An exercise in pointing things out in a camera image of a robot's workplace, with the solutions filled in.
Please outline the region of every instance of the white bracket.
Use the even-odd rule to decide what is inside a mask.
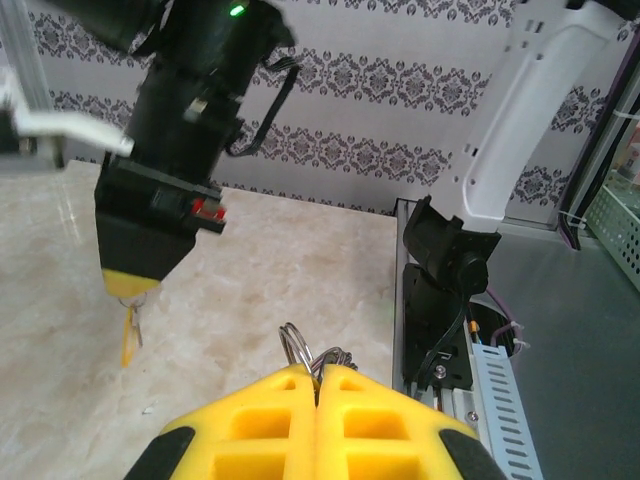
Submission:
[[[14,134],[19,138],[35,139],[38,165],[54,165],[62,152],[59,139],[73,139],[96,148],[112,152],[121,157],[129,157],[134,142],[119,128],[97,118],[79,112],[31,111],[15,71],[9,67],[0,68],[0,109],[9,111]],[[23,171],[22,165],[11,156],[0,169],[3,173],[14,169]]]
[[[474,128],[449,169],[431,188],[431,206],[463,229],[495,232],[522,170],[574,82],[615,37],[614,12],[588,0],[516,6],[498,73],[489,83]]]

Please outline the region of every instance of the screw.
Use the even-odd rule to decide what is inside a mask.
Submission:
[[[442,380],[444,377],[447,376],[447,369],[444,368],[442,365],[437,365],[436,370],[433,372],[433,376],[436,377],[438,380]]]

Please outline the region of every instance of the key ring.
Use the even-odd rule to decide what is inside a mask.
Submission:
[[[318,385],[322,383],[324,367],[328,364],[344,365],[353,370],[358,370],[358,367],[352,361],[351,353],[345,352],[340,347],[331,347],[314,358],[306,340],[291,322],[287,322],[278,328],[278,333],[280,334],[280,342],[289,365],[302,363]]]

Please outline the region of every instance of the yellow key tag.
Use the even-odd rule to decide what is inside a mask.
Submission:
[[[133,354],[136,351],[136,344],[140,337],[139,326],[134,323],[133,316],[136,314],[135,307],[130,306],[127,308],[127,315],[124,319],[124,332],[122,335],[122,356],[120,357],[120,364],[122,368],[129,366]]]

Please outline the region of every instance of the black cable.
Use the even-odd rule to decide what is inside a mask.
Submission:
[[[417,384],[417,388],[413,397],[414,399],[419,400],[420,397],[422,396],[421,392],[426,390],[427,385],[429,384],[429,378],[431,378],[431,375],[433,374],[433,369],[436,366],[435,360],[438,354],[440,353],[440,350],[442,350],[447,345],[449,345],[449,343],[451,343],[451,340],[453,339],[454,335],[458,333],[458,330],[460,330],[460,328],[462,327],[464,323],[464,319],[467,316],[467,309],[469,308],[468,303],[469,303],[468,298],[465,298],[464,296],[460,296],[460,310],[458,311],[458,315],[456,316],[456,319],[453,321],[453,323],[451,324],[449,329],[444,333],[444,335],[440,337],[440,340],[438,340],[436,344],[433,346],[433,348],[429,350],[429,352],[425,355],[424,360],[422,360],[422,363],[420,364],[420,368],[418,369],[418,371],[413,377],[413,382]]]
[[[264,139],[267,137],[267,133],[271,128],[273,119],[276,117],[276,115],[278,114],[278,111],[280,110],[280,107],[282,107],[282,104],[287,99],[287,96],[293,89],[293,86],[296,83],[296,79],[298,78],[298,72],[300,71],[300,66],[291,57],[281,58],[280,60],[273,63],[272,65],[267,65],[265,62],[263,62],[262,65],[264,66],[264,68],[266,68],[270,72],[280,72],[282,70],[288,69],[289,73],[287,74],[287,77],[284,80],[284,83],[282,85],[282,88],[280,89],[280,92],[278,92],[278,96],[273,101],[273,104],[269,108],[267,115],[264,117],[264,120],[262,121],[262,125],[260,125],[260,128],[258,128],[258,131],[256,132],[255,137],[253,137],[253,140],[251,141],[251,143],[245,149],[240,150],[237,153],[234,153],[231,150],[231,147],[233,146],[233,144],[229,144],[225,146],[225,152],[227,152],[227,155],[229,155],[230,157],[245,157],[247,155],[253,155],[257,153],[258,150],[260,150],[260,146],[262,145],[262,142],[264,142]]]
[[[571,208],[571,204],[575,198],[575,195],[580,187],[584,173],[590,163],[593,152],[595,151],[598,142],[600,141],[600,137],[604,133],[604,130],[611,120],[613,116],[613,112],[616,109],[618,102],[622,98],[629,81],[632,79],[633,74],[635,72],[636,66],[640,61],[640,42],[638,39],[640,38],[640,31],[636,33],[636,38],[633,40],[633,43],[629,47],[629,51],[625,56],[625,59],[622,61],[620,69],[618,71],[618,75],[614,80],[613,85],[609,89],[609,93],[607,95],[607,103],[600,114],[596,125],[589,135],[587,143],[585,144],[582,152],[580,153],[580,158],[576,164],[573,174],[569,179],[569,183],[564,189],[562,195],[562,201],[560,202],[560,212],[568,212]],[[558,213],[558,228],[562,231],[564,236],[569,241],[571,248],[574,250],[580,250],[580,241],[578,239],[578,228],[571,227],[569,225],[569,219],[566,215],[562,213]]]

